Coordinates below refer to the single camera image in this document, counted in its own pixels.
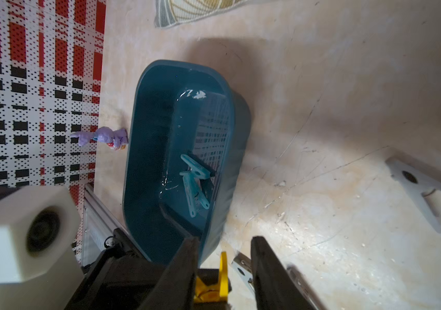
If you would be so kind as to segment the teal clothespin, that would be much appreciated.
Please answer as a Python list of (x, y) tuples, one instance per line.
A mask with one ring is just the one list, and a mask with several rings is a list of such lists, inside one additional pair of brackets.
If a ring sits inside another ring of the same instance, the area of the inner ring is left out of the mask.
[(182, 154), (181, 160), (189, 167), (189, 171), (200, 180), (208, 180), (215, 176), (215, 173), (206, 166), (202, 165), (198, 161), (194, 160), (191, 156)]
[(203, 209), (209, 210), (210, 203), (202, 192), (199, 179), (191, 171), (181, 172), (180, 175), (183, 178), (189, 215), (191, 218), (195, 218), (197, 216), (197, 205), (199, 204)]

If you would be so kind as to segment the grey clothespin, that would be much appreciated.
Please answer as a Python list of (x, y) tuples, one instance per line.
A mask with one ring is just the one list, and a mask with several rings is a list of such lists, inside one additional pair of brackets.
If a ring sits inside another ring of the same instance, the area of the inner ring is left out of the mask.
[(403, 187), (431, 227), (441, 234), (440, 214), (426, 200), (429, 195), (441, 191), (441, 181), (395, 157), (387, 159), (385, 164), (391, 177)]
[(255, 294), (253, 285), (253, 271), (252, 261), (249, 257), (241, 252), (237, 252), (231, 263), (233, 269), (241, 277), (242, 282), (246, 285), (248, 290)]

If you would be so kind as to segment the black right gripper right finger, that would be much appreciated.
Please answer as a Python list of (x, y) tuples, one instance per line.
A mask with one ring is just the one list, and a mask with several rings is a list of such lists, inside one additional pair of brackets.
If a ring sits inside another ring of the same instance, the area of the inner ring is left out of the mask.
[(251, 241), (252, 278), (258, 309), (313, 309), (262, 236)]

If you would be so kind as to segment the yellow clothespin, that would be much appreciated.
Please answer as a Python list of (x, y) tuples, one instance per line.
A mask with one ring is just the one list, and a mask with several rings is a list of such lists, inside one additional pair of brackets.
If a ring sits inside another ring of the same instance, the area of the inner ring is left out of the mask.
[(199, 269), (195, 282), (195, 304), (227, 303), (230, 292), (228, 259), (226, 252), (220, 255), (218, 269)]

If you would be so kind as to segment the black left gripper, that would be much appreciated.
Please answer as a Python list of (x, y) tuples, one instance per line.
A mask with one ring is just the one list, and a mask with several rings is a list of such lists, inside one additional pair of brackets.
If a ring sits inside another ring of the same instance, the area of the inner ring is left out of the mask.
[(138, 309), (155, 288), (166, 266), (144, 258), (119, 228), (110, 239), (114, 245), (91, 264), (66, 309)]

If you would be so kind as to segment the dark teal storage box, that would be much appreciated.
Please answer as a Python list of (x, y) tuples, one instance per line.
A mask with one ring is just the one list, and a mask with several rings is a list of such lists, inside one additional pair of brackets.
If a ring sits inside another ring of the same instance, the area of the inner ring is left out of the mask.
[[(245, 99), (214, 69), (158, 60), (135, 93), (122, 210), (130, 236), (150, 261), (168, 264), (196, 237), (199, 263), (218, 246), (250, 135)], [(191, 218), (180, 173), (186, 154), (215, 176), (200, 180), (210, 209)]]

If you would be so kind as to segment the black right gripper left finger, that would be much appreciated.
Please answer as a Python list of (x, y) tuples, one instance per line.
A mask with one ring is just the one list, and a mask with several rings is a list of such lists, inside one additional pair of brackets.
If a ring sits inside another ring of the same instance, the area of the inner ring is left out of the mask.
[(199, 240), (187, 238), (140, 309), (192, 309), (198, 270)]

